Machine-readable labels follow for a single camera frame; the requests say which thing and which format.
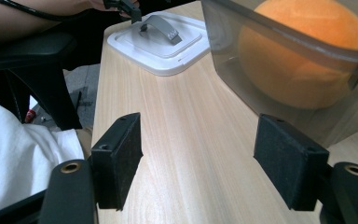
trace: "gray floor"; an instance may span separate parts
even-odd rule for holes
[[[94,122],[95,101],[97,97],[98,76],[100,65],[82,66],[65,75],[68,91],[73,95],[81,91],[77,114],[83,127],[92,126]],[[36,112],[35,124],[49,127],[52,131],[58,131],[54,121],[40,106],[34,107]]]

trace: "person's arm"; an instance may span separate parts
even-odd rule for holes
[[[105,10],[103,0],[12,0],[56,16],[71,16],[89,8]],[[0,4],[0,43],[43,32],[57,21],[48,21]]]

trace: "chair armrest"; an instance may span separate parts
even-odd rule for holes
[[[60,62],[76,47],[66,33],[43,33],[0,46],[0,70]]]

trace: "black cable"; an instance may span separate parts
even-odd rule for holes
[[[72,16],[56,16],[56,15],[51,15],[51,14],[48,14],[48,13],[45,13],[45,12],[30,8],[30,7],[26,7],[26,6],[22,5],[22,4],[12,2],[10,0],[0,0],[0,4],[8,6],[8,7],[14,7],[17,10],[26,12],[26,13],[31,14],[33,16],[36,16],[36,17],[39,17],[39,18],[42,18],[42,19],[46,19],[46,20],[49,20],[49,21],[74,21],[74,20],[77,20],[77,19],[79,19],[81,17],[84,17],[85,15],[87,15],[89,13],[88,10],[85,10],[85,11],[82,11],[82,12],[77,13],[77,14],[72,15]]]

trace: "white shirt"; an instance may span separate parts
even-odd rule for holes
[[[58,164],[84,159],[75,130],[21,124],[0,106],[0,209],[46,189]]]

